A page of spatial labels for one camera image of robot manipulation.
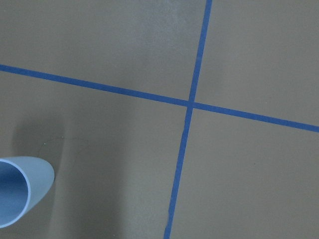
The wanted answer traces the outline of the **light blue plastic cup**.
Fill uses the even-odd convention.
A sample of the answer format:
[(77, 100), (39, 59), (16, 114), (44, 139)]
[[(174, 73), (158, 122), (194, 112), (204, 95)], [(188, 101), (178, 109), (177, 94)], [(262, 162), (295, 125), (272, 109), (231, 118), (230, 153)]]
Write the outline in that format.
[(0, 159), (0, 227), (11, 226), (28, 213), (50, 190), (54, 169), (41, 158)]

